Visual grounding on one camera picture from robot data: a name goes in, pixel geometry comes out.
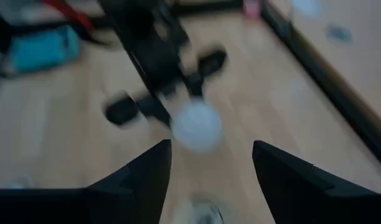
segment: ping pong ball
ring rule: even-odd
[[[220,115],[202,98],[193,98],[179,109],[171,130],[177,141],[199,154],[213,151],[222,138]]]

